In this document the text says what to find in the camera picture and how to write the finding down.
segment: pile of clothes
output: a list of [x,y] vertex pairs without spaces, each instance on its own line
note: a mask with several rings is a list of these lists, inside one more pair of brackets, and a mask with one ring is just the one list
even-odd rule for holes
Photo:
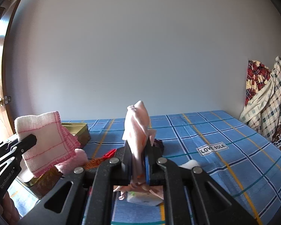
[[281,134],[281,58],[270,71],[259,61],[249,61],[246,101],[241,122],[271,142]]

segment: bed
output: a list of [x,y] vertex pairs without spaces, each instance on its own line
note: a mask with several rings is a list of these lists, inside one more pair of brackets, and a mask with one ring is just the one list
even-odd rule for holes
[[[124,145],[124,120],[64,122],[88,124],[91,140],[84,150],[88,158],[97,158]],[[281,213],[281,151],[267,139],[220,110],[151,116],[149,127],[157,130],[155,138],[164,144],[164,157],[178,165],[197,160],[259,224],[277,219],[274,215]],[[227,148],[208,155],[197,150],[218,143]],[[38,202],[17,180],[9,193],[21,216]],[[164,224],[164,220],[163,205],[151,207],[116,199],[112,214],[114,225],[154,225]]]

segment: love sole label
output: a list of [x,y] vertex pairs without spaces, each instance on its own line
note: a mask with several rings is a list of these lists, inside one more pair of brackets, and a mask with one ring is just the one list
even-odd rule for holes
[[229,147],[226,146],[223,142],[220,142],[217,144],[212,144],[212,145],[204,145],[204,146],[197,148],[197,150],[201,156],[206,156],[206,155],[209,155],[210,153],[219,152],[219,151],[223,151],[226,149],[229,149]]

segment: pink cloth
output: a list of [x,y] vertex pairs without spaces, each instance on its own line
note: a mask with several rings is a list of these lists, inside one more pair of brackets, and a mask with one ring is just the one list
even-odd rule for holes
[[67,175],[74,171],[76,167],[81,167],[88,163],[88,158],[84,150],[75,149],[75,153],[76,156],[72,156],[70,159],[55,165],[58,171]]
[[80,146],[77,138],[61,125],[59,112],[18,117],[15,128],[19,141],[29,134],[37,137],[37,144],[22,155],[35,177],[75,156],[74,150]]
[[127,107],[127,109],[124,123],[125,131],[122,139],[128,142],[132,153],[132,180],[129,186],[118,186],[114,192],[121,191],[120,199],[124,198],[123,195],[126,191],[150,192],[163,198],[162,191],[159,192],[160,187],[150,187],[145,184],[145,168],[141,158],[148,138],[151,145],[153,145],[156,130],[148,129],[150,118],[142,101],[138,101],[135,105]]

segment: door handle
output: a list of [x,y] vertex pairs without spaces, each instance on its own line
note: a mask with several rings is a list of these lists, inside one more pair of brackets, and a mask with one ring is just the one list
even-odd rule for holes
[[0,97],[0,107],[2,107],[4,104],[8,104],[11,102],[10,96],[4,96],[4,98]]

